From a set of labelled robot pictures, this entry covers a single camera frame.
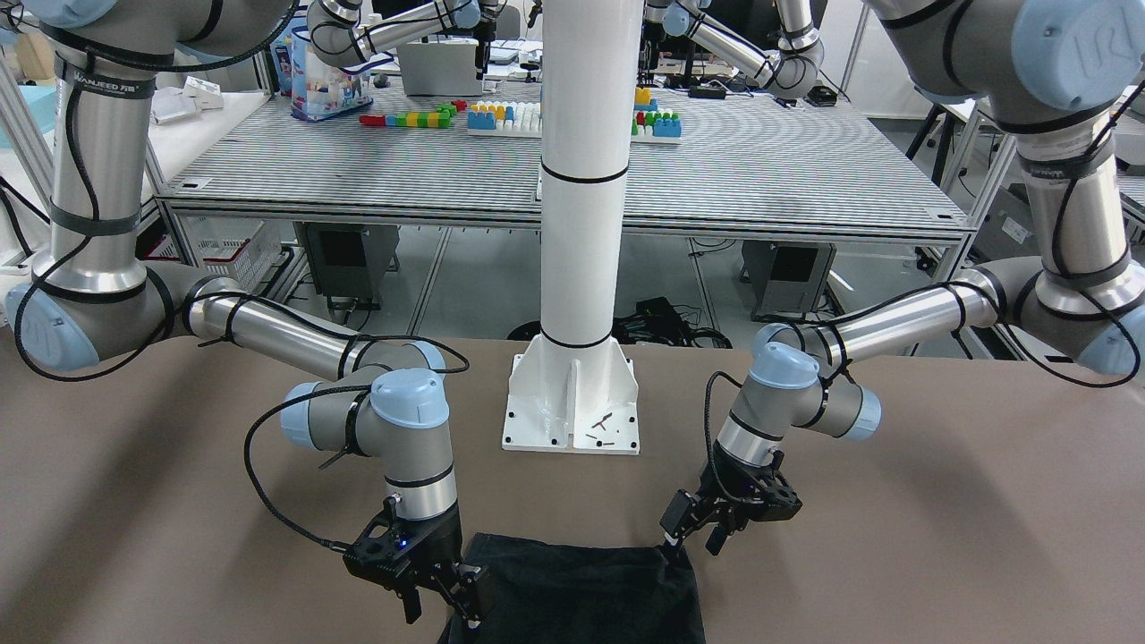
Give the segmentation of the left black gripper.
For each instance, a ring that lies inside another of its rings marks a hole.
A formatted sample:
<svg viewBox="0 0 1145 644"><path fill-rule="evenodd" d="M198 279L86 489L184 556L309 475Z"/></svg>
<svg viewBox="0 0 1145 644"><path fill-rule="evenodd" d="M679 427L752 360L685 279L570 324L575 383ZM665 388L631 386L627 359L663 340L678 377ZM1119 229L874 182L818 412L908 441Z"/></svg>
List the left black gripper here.
<svg viewBox="0 0 1145 644"><path fill-rule="evenodd" d="M708 449L695 492L676 490L661 517L663 547L678 550L684 539L712 523L705 549L720 553L724 543L750 521L789 521L802 510L802 498L775 464L742 463L720 447Z"/></svg>

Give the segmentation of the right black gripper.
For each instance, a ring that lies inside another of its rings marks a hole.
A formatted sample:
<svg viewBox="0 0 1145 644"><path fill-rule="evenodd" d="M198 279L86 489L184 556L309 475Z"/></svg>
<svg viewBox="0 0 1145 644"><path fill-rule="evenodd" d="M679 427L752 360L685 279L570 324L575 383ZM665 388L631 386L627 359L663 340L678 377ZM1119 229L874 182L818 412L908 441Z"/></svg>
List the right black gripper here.
<svg viewBox="0 0 1145 644"><path fill-rule="evenodd" d="M380 513L344 551L344 566L365 581L395 592L406 623L423 615L419 588L437 592L469 627L479 627L492 608L489 567L461 561L461 513L414 521L397 515L398 501L386 497Z"/></svg>

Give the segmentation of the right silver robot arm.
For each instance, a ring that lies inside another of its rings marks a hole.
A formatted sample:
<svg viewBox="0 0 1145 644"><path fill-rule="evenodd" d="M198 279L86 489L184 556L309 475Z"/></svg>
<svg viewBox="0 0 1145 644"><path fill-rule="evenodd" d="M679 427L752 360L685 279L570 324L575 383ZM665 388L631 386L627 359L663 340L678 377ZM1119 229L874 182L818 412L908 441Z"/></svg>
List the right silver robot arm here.
<svg viewBox="0 0 1145 644"><path fill-rule="evenodd" d="M47 199L48 248L5 294L18 355L57 382L98 378L155 343L195 335L232 343L324 377L271 409L298 443L382 461L380 513L352 543L291 531L395 592L408 623L419 591L455 610L467 639L492 606L491 575L461 559L461 513L445 398L447 345L362 335L250 294L232 280L136 257L148 113L161 71L191 48L226 66L262 52L295 1L3 1L31 13L53 44L62 111Z"/></svg>

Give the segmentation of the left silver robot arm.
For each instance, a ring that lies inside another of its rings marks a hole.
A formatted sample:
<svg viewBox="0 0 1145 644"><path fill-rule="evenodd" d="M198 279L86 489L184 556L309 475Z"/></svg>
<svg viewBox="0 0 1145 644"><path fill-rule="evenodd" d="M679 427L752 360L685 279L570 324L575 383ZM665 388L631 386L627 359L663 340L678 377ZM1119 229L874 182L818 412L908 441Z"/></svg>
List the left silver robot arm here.
<svg viewBox="0 0 1145 644"><path fill-rule="evenodd" d="M879 400L850 379L869 356L1017 325L1116 386L1142 376L1142 264L1127 241L1113 103L1142 72L1142 1L874 1L913 83L941 102L988 99L1013 136L1039 256L985 262L826 322L774 321L719 435L705 439L698 489L676 493L661 526L678 549L711 526L706 550L752 521L802 509L780 466L789 429L861 441Z"/></svg>

